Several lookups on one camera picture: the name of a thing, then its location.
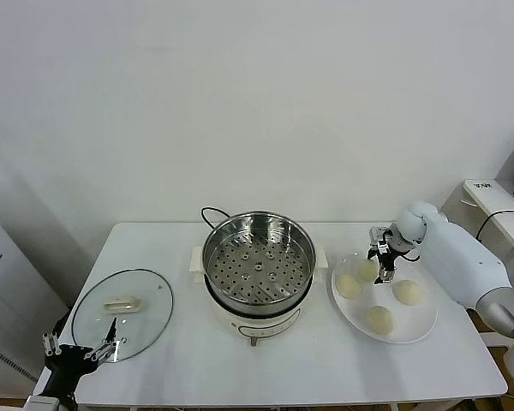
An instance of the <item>steamed bun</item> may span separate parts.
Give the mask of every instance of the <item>steamed bun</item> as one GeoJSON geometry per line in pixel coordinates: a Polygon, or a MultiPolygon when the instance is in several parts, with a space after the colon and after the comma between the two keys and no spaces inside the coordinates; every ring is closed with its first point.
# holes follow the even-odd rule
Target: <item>steamed bun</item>
{"type": "Polygon", "coordinates": [[[372,283],[379,276],[379,267],[374,259],[364,259],[359,263],[357,272],[363,282],[372,283]]]}
{"type": "Polygon", "coordinates": [[[406,306],[416,306],[423,300],[419,284],[411,280],[402,280],[394,284],[392,289],[396,298],[406,306]]]}
{"type": "Polygon", "coordinates": [[[335,278],[337,291],[344,298],[355,299],[360,296],[362,286],[350,274],[340,274],[335,278]]]}
{"type": "Polygon", "coordinates": [[[369,328],[381,336],[388,336],[394,331],[394,316],[383,306],[370,307],[366,320],[368,321],[369,328]]]}

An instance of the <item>glass lid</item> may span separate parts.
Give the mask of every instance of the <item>glass lid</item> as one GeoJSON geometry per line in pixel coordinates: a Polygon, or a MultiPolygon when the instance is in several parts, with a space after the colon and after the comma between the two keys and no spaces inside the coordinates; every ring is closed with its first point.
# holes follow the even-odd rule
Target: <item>glass lid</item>
{"type": "Polygon", "coordinates": [[[76,345],[98,347],[117,319],[117,347],[109,362],[133,357],[150,347],[170,321],[173,292],[153,271],[119,271],[93,287],[75,311],[71,331],[76,345]]]}

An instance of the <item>white cabinet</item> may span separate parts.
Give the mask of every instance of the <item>white cabinet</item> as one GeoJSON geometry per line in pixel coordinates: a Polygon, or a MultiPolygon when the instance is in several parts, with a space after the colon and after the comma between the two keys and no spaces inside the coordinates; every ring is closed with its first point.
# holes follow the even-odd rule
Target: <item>white cabinet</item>
{"type": "Polygon", "coordinates": [[[42,334],[66,306],[0,226],[0,396],[28,396],[44,367],[42,334]]]}

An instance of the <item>white desk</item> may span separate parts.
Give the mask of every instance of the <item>white desk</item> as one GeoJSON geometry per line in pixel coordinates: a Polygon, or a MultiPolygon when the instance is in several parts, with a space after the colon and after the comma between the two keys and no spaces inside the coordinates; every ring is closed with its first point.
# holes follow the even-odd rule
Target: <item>white desk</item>
{"type": "MultiPolygon", "coordinates": [[[[333,266],[366,250],[370,223],[307,223],[333,266]]],[[[303,314],[279,336],[256,348],[230,334],[214,317],[203,283],[188,270],[203,223],[121,223],[114,227],[84,285],[115,271],[147,268],[167,277],[175,294],[171,321],[146,351],[104,364],[81,379],[80,404],[123,406],[296,406],[423,402],[498,396],[507,386],[462,307],[433,284],[438,322],[420,342],[375,341],[345,322],[314,284],[303,314]]],[[[61,336],[72,343],[70,320],[61,336]]],[[[39,393],[49,372],[35,389],[39,393]]]]}
{"type": "MultiPolygon", "coordinates": [[[[487,214],[496,211],[513,210],[514,195],[503,186],[508,187],[510,182],[497,182],[495,180],[466,180],[464,190],[487,214]]],[[[514,214],[499,214],[491,218],[506,239],[514,247],[514,214]]]]}

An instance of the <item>floor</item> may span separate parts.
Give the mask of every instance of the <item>floor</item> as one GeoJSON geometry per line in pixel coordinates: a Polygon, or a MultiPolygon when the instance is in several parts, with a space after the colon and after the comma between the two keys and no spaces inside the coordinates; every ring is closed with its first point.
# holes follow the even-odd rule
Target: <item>floor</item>
{"type": "MultiPolygon", "coordinates": [[[[490,331],[486,325],[480,320],[478,315],[473,311],[468,311],[472,322],[474,323],[476,329],[480,332],[490,331]]],[[[508,383],[508,394],[514,396],[514,379],[510,376],[510,374],[506,371],[505,363],[503,362],[503,355],[505,354],[505,348],[490,348],[489,351],[500,371],[505,376],[506,382],[508,383]]],[[[503,396],[500,399],[500,405],[504,411],[514,411],[514,400],[510,397],[503,396]]],[[[7,405],[11,407],[22,407],[25,403],[25,400],[17,400],[17,399],[4,399],[0,398],[0,405],[7,405]]],[[[399,404],[399,411],[411,411],[417,404],[399,404]]],[[[459,403],[453,410],[450,411],[501,411],[497,406],[498,403],[495,403],[491,399],[479,399],[475,402],[462,402],[459,403]]],[[[228,408],[229,411],[242,411],[244,408],[228,408]]],[[[253,410],[262,409],[263,411],[271,411],[270,408],[252,408],[253,410]]],[[[129,411],[129,408],[92,408],[94,411],[129,411]]],[[[179,411],[180,408],[139,408],[139,411],[179,411]]],[[[219,411],[221,408],[214,408],[214,411],[219,411]]],[[[282,408],[281,411],[308,411],[307,407],[289,407],[282,408]]],[[[184,411],[197,411],[196,408],[185,408],[184,411]]],[[[359,405],[359,406],[351,406],[351,407],[316,407],[310,408],[310,411],[390,411],[390,407],[388,405],[359,405]]]]}

